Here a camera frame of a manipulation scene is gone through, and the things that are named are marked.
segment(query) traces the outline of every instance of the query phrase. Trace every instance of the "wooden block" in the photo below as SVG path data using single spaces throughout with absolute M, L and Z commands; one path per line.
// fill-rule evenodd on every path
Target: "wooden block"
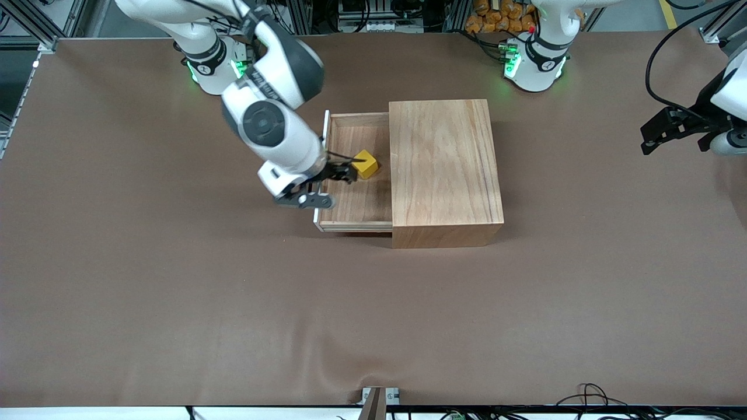
M 379 169 L 379 162 L 376 161 L 373 155 L 371 155 L 366 149 L 353 158 L 357 161 L 353 162 L 353 167 L 358 172 L 360 179 L 369 179 L 371 175 L 374 175 Z
M 325 181 L 322 190 L 337 205 L 319 210 L 317 225 L 324 232 L 391 232 L 391 182 L 389 170 L 388 113 L 332 114 L 326 147 L 345 156 L 368 150 L 380 169 L 369 179 L 353 184 Z
M 394 248 L 479 247 L 503 225 L 486 100 L 390 102 Z

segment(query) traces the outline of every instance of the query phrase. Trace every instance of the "metal frame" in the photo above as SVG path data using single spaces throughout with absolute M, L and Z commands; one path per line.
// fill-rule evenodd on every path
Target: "metal frame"
M 329 109 L 324 111 L 324 129 L 322 131 L 322 147 L 326 148 L 326 138 L 329 135 Z M 316 188 L 314 189 L 315 192 L 320 193 L 322 192 L 322 183 L 318 182 Z M 319 226 L 319 209 L 314 209 L 314 226 L 319 229 L 319 232 L 324 232 L 324 229 L 322 229 L 322 226 Z
M 386 390 L 373 387 L 369 393 L 364 394 L 365 404 L 358 420 L 385 420 L 386 419 Z
M 0 124 L 3 124 L 4 126 L 10 128 L 10 123 L 12 123 L 12 122 L 13 122 L 13 119 L 10 118 L 10 115 L 6 114 L 3 111 L 0 111 Z
M 719 43 L 720 34 L 737 15 L 747 10 L 747 0 L 741 0 L 720 11 L 707 25 L 700 28 L 703 41 L 708 44 Z
M 296 35 L 311 34 L 311 11 L 305 0 L 288 0 L 288 12 Z
M 41 58 L 43 52 L 39 52 L 37 54 L 37 62 Z M 21 93 L 21 99 L 18 101 L 18 106 L 16 106 L 16 112 L 13 113 L 13 118 L 10 119 L 10 124 L 8 124 L 8 130 L 5 132 L 4 138 L 0 136 L 0 160 L 2 160 L 3 156 L 5 155 L 5 150 L 7 149 L 7 144 L 10 142 L 10 136 L 13 134 L 13 129 L 16 128 L 16 121 L 18 120 L 18 116 L 21 114 L 21 108 L 23 108 L 23 102 L 26 101 L 26 95 L 28 94 L 28 87 L 31 86 L 31 80 L 34 78 L 34 75 L 37 72 L 37 68 L 33 67 L 31 69 L 31 74 L 28 75 L 28 80 L 26 81 L 26 85 L 23 87 L 23 93 Z M 8 118 L 8 115 L 2 114 L 3 122 Z
M 54 50 L 57 40 L 74 37 L 80 25 L 80 15 L 87 0 L 73 0 L 65 25 L 60 28 L 32 0 L 0 0 L 0 7 L 10 15 L 28 37 L 4 37 L 0 35 L 0 49 L 35 49 L 39 44 Z
M 595 7 L 591 13 L 586 17 L 586 24 L 583 26 L 582 32 L 591 32 L 594 25 L 599 22 L 599 18 L 602 17 L 602 13 L 606 10 L 606 7 Z
M 29 0 L 0 0 L 0 6 L 38 43 L 48 49 L 54 49 L 57 39 L 65 36 L 62 29 Z
M 467 18 L 471 13 L 471 0 L 454 0 L 442 26 L 443 32 L 448 32 L 452 29 L 464 29 L 467 24 Z

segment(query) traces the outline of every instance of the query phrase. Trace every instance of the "wooden box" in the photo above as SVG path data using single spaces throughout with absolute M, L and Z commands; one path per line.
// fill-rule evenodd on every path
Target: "wooden box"
M 503 225 L 487 101 L 390 102 L 388 113 L 332 114 L 326 147 L 379 161 L 371 178 L 325 181 L 337 205 L 322 232 L 391 232 L 393 248 L 479 247 Z

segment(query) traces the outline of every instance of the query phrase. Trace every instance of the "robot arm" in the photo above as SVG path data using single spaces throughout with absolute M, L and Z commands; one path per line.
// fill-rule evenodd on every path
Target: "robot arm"
M 641 150 L 649 155 L 670 140 L 706 133 L 698 145 L 717 155 L 747 153 L 747 50 L 742 51 L 698 94 L 691 113 L 668 106 L 643 127 Z
M 116 2 L 133 19 L 172 35 L 200 87 L 221 94 L 226 122 L 264 160 L 258 174 L 278 204 L 329 208 L 333 198 L 314 192 L 313 184 L 356 181 L 352 161 L 328 160 L 319 136 L 294 112 L 319 94 L 324 67 L 316 53 L 272 19 L 269 9 L 244 0 Z M 218 37 L 206 19 L 215 14 L 233 18 L 247 39 L 256 35 L 267 47 L 244 74 L 232 65 L 235 41 Z
M 504 75 L 521 89 L 541 92 L 560 77 L 568 48 L 581 27 L 576 9 L 606 7 L 622 0 L 532 0 L 539 19 L 532 34 L 510 40 Z

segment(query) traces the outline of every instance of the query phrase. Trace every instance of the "brown paper sheet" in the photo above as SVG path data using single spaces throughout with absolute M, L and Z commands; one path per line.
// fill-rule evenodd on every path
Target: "brown paper sheet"
M 644 157 L 662 33 L 582 34 L 524 93 L 457 34 L 313 37 L 301 109 L 487 98 L 494 244 L 391 250 L 276 207 L 260 161 L 169 40 L 63 40 L 0 163 L 0 405 L 747 404 L 747 160 L 695 138 Z M 725 63 L 694 32 L 654 85 L 692 103 Z

